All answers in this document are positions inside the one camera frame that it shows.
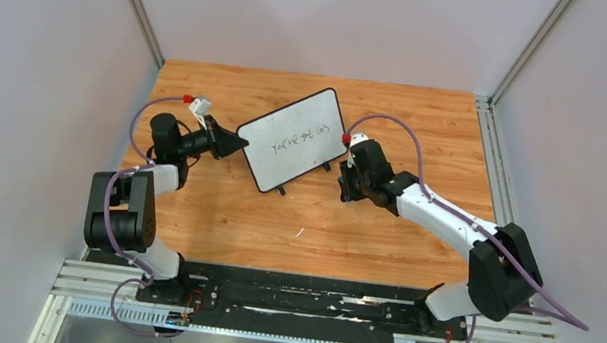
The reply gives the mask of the white whiteboard with black frame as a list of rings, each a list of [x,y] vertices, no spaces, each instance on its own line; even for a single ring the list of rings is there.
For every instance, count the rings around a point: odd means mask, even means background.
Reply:
[[[256,117],[237,129],[255,186],[267,193],[345,154],[339,98],[333,87]]]

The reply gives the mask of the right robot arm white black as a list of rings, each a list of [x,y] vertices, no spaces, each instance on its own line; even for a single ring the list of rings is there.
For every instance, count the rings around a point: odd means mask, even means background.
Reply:
[[[525,230],[499,226],[448,202],[407,171],[395,173],[377,141],[344,134],[348,158],[341,161],[341,200],[367,199],[422,226],[464,257],[468,277],[432,287],[415,304],[441,322],[482,314],[501,321],[543,286]]]

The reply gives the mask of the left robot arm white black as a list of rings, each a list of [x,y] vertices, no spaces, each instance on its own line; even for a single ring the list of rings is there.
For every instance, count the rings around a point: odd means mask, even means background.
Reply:
[[[219,160],[249,144],[221,127],[213,116],[204,121],[192,132],[171,113],[155,115],[144,166],[92,176],[85,243],[141,269],[145,288],[169,304],[186,302],[192,290],[185,258],[157,238],[156,199],[184,187],[190,168],[202,154]]]

